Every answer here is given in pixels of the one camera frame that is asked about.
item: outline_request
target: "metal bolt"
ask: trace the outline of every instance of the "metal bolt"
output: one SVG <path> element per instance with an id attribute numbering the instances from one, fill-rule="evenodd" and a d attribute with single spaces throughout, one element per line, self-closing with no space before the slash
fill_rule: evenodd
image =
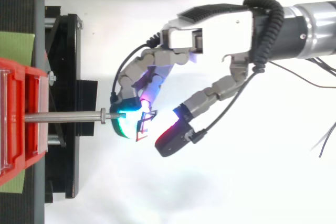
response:
<path id="1" fill-rule="evenodd" d="M 79 30 L 83 30 L 84 29 L 84 23 L 83 23 L 83 21 L 81 21 L 81 20 L 77 21 L 77 28 Z"/>
<path id="2" fill-rule="evenodd" d="M 50 86 L 54 85 L 54 82 L 57 80 L 56 76 L 54 75 L 54 72 L 50 71 L 48 73 L 48 78 L 49 78 L 49 85 Z"/>

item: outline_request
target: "white wall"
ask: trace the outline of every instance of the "white wall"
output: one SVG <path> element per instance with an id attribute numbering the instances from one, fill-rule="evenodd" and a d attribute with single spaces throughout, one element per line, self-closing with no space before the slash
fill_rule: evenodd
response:
<path id="1" fill-rule="evenodd" d="M 121 61 L 176 13 L 242 1 L 46 0 L 84 21 L 81 77 L 99 79 L 97 109 L 109 108 Z M 278 1 L 287 6 L 330 0 Z M 325 60 L 336 66 L 336 58 Z M 194 64 L 176 67 L 155 107 L 174 108 L 228 74 L 228 64 L 219 62 L 204 71 Z M 336 86 L 333 76 L 309 62 L 280 63 L 315 83 Z M 310 151 L 335 122 L 335 99 L 334 90 L 267 65 L 201 142 L 169 158 L 161 158 L 149 140 L 134 143 L 118 137 L 110 123 L 96 124 L 94 137 L 81 138 L 79 195 L 55 195 L 56 202 L 46 206 L 46 223 L 336 223 L 336 136 L 321 159 L 320 146 Z M 215 105 L 195 128 L 208 125 L 226 104 Z"/>

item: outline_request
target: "black metal frame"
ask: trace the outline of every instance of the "black metal frame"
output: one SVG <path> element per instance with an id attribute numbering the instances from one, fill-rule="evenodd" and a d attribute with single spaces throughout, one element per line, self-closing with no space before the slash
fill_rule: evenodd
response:
<path id="1" fill-rule="evenodd" d="M 46 18 L 55 18 L 52 29 L 46 28 L 46 49 L 50 67 L 57 81 L 50 87 L 50 111 L 95 111 L 97 81 L 80 79 L 80 19 L 75 14 L 58 16 L 46 6 Z M 94 123 L 49 125 L 49 134 L 62 135 L 65 145 L 50 145 L 46 155 L 45 202 L 53 201 L 53 193 L 75 198 L 79 189 L 79 137 L 93 136 Z"/>
<path id="2" fill-rule="evenodd" d="M 53 102 L 51 108 L 61 110 L 95 110 L 97 96 L 96 81 L 80 81 L 78 66 L 80 62 L 80 32 L 77 29 L 77 15 L 59 17 L 62 35 L 66 34 L 66 48 L 62 55 L 66 56 L 67 70 L 62 72 L 61 51 L 49 57 L 54 59 L 48 64 L 45 53 L 44 33 L 44 0 L 0 0 L 0 31 L 35 34 L 32 66 L 57 74 L 57 82 L 50 89 Z M 57 43 L 48 40 L 50 45 Z M 62 96 L 57 90 L 68 90 L 68 97 Z M 52 193 L 65 192 L 67 198 L 74 198 L 78 193 L 78 162 L 79 142 L 81 135 L 93 135 L 93 124 L 68 124 L 60 127 L 50 127 L 63 136 L 61 146 L 50 146 L 46 158 L 26 169 L 22 194 L 0 193 L 0 223 L 1 224 L 44 224 L 44 203 L 52 202 Z"/>

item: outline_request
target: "red container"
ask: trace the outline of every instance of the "red container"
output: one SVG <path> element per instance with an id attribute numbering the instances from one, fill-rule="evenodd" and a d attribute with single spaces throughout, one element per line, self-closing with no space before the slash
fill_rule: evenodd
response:
<path id="1" fill-rule="evenodd" d="M 41 142 L 47 146 L 47 135 L 39 138 L 38 124 L 25 126 L 25 112 L 40 111 L 39 95 L 44 92 L 48 100 L 46 90 L 45 72 L 0 59 L 0 186 L 36 163 L 47 150 L 42 151 Z"/>

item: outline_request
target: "green surface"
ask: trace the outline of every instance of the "green surface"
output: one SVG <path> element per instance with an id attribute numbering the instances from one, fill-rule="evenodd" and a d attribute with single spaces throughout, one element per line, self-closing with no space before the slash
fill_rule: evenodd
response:
<path id="1" fill-rule="evenodd" d="M 20 34 L 0 31 L 0 58 L 15 60 L 30 66 L 34 45 L 34 34 Z M 15 178 L 0 187 L 0 193 L 17 193 L 23 191 L 25 171 L 20 172 Z"/>
<path id="2" fill-rule="evenodd" d="M 0 186 L 0 193 L 14 193 L 21 194 L 23 191 L 23 183 L 25 181 L 25 170 L 21 171 L 19 175 L 7 182 L 5 185 Z"/>
<path id="3" fill-rule="evenodd" d="M 34 37 L 34 34 L 0 31 L 0 58 L 15 60 L 20 64 L 30 66 Z"/>

